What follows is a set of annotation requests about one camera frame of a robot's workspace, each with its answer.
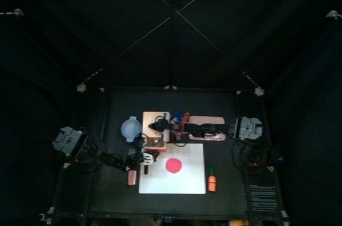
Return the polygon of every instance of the black object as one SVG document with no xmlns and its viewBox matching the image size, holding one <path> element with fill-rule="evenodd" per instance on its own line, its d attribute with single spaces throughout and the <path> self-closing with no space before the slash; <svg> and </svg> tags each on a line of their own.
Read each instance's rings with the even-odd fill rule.
<svg viewBox="0 0 342 226">
<path fill-rule="evenodd" d="M 171 124 L 162 117 L 155 123 L 149 125 L 154 130 L 163 132 L 166 129 L 174 132 L 181 132 L 181 123 Z M 262 122 L 258 118 L 240 117 L 232 124 L 202 124 L 193 123 L 185 124 L 185 132 L 193 134 L 197 137 L 203 137 L 206 133 L 218 134 L 226 133 L 234 139 L 252 139 L 256 140 L 262 136 Z"/>
<path fill-rule="evenodd" d="M 55 150 L 62 151 L 66 155 L 78 157 L 81 148 L 87 140 L 87 135 L 66 126 L 61 129 L 58 138 L 53 142 Z"/>
<path fill-rule="evenodd" d="M 138 165 L 145 161 L 142 153 L 141 138 L 137 138 L 135 151 L 123 160 L 119 154 L 110 154 L 102 151 L 90 141 L 89 136 L 71 127 L 63 127 L 54 143 L 54 148 L 67 155 L 69 162 L 79 165 L 93 165 L 102 162 L 106 165 L 129 172 L 137 170 Z"/>
</svg>

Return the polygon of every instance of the table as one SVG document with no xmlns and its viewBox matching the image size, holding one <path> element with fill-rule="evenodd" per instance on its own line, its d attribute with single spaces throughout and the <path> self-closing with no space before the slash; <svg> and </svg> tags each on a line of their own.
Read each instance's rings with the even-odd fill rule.
<svg viewBox="0 0 342 226">
<path fill-rule="evenodd" d="M 74 125 L 86 126 L 99 146 L 122 156 L 129 150 L 121 134 L 122 123 L 130 116 L 142 120 L 145 111 L 181 110 L 191 115 L 224 117 L 226 122 L 241 116 L 257 117 L 268 129 L 264 100 L 252 91 L 114 88 L 90 95 L 86 100 L 89 106 L 81 105 L 83 110 L 75 116 Z M 270 142 L 269 130 L 262 138 Z M 234 145 L 232 138 L 203 142 L 205 163 L 216 165 L 218 188 L 216 193 L 202 195 L 139 194 L 138 186 L 127 186 L 127 174 L 106 165 L 83 174 L 65 169 L 55 198 L 57 217 L 81 217 L 85 225 L 87 218 L 97 217 L 246 218 L 245 175 L 233 163 Z"/>
</svg>

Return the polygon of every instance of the red dot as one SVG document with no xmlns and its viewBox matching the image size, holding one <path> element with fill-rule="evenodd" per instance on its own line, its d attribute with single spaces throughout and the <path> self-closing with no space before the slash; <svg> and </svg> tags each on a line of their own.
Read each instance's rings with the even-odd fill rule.
<svg viewBox="0 0 342 226">
<path fill-rule="evenodd" d="M 170 158 L 166 162 L 166 169 L 170 173 L 177 174 L 182 169 L 182 161 L 177 158 Z"/>
</svg>

